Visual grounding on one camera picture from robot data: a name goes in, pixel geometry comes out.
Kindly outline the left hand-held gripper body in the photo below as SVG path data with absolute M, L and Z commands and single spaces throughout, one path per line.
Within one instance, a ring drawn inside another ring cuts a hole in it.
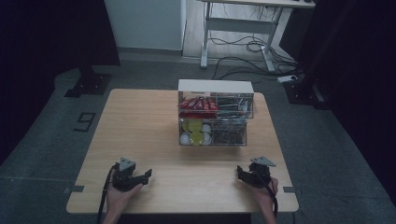
M 112 184 L 115 189 L 120 191 L 129 191 L 139 184 L 144 184 L 144 177 L 133 176 L 135 162 L 126 158 L 120 158 L 115 164 Z

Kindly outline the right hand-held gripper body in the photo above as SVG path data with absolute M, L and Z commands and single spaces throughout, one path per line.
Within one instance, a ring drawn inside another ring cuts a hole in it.
M 270 167 L 276 167 L 276 165 L 265 157 L 253 158 L 250 161 L 247 182 L 255 188 L 262 189 L 271 182 Z

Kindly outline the person's left hand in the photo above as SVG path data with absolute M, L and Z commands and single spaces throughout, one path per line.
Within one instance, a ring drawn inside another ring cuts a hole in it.
M 128 191 L 120 191 L 113 187 L 110 183 L 106 191 L 106 213 L 108 215 L 120 215 L 129 201 L 143 188 L 142 184 L 138 184 Z

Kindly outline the person's right hand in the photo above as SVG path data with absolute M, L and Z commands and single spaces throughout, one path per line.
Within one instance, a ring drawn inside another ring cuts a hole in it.
M 278 180 L 272 177 L 270 183 L 268 184 L 268 188 L 273 192 L 274 195 L 277 195 Z M 267 190 L 267 188 L 258 189 L 251 187 L 250 189 L 261 210 L 272 212 L 274 207 L 274 201 L 272 199 L 271 193 Z

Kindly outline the pile of green white capsules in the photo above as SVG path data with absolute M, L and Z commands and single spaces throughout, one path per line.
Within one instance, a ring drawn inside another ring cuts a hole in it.
M 202 119 L 179 120 L 179 143 L 182 146 L 209 146 L 212 144 L 212 127 Z

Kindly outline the row of dark packets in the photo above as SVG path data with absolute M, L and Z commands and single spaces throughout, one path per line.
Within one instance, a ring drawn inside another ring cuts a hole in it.
M 218 98 L 218 117 L 225 119 L 250 119 L 252 103 L 245 98 Z

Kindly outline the row of red packets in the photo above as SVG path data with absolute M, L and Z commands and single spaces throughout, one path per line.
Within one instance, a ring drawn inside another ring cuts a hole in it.
M 178 104 L 178 114 L 187 119 L 215 119 L 219 108 L 213 97 L 197 96 Z

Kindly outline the clear organizer with white top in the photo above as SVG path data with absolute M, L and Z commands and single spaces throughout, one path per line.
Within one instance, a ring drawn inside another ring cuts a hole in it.
M 197 96 L 218 98 L 245 98 L 252 103 L 254 118 L 254 90 L 249 81 L 180 79 L 178 81 L 178 104 L 184 99 Z M 210 146 L 245 146 L 247 128 L 250 119 L 202 119 L 212 127 L 212 144 Z

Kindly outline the black stand base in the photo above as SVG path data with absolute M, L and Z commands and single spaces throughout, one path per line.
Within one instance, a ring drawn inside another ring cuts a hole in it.
M 325 94 L 316 83 L 307 85 L 302 81 L 290 81 L 285 82 L 283 87 L 293 105 L 312 105 L 315 109 L 330 110 Z
M 80 78 L 76 85 L 69 89 L 65 97 L 78 98 L 82 94 L 103 95 L 112 78 L 110 74 L 95 73 L 90 65 L 82 65 L 78 68 Z

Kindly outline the dark curtain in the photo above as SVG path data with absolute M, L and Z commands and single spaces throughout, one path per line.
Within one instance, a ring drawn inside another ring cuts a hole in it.
M 396 0 L 313 0 L 299 55 L 396 206 Z
M 105 0 L 0 0 L 0 164 L 82 65 L 118 65 Z

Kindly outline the white cabinet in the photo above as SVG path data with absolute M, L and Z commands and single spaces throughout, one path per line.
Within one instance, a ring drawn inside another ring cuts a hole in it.
M 116 45 L 182 50 L 186 0 L 105 0 Z

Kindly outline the white desk frame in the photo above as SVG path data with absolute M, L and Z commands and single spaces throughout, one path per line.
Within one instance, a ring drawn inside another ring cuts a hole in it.
M 267 42 L 262 48 L 262 56 L 269 72 L 275 72 L 270 58 L 270 48 L 274 40 L 276 29 L 284 8 L 308 8 L 313 9 L 316 4 L 313 0 L 199 0 L 206 4 L 204 20 L 204 40 L 201 48 L 202 68 L 207 68 L 208 59 L 208 35 L 210 31 L 251 33 L 268 35 Z M 275 17 L 270 21 L 252 21 L 240 19 L 217 18 L 210 15 L 213 4 L 247 5 L 259 7 L 273 7 Z

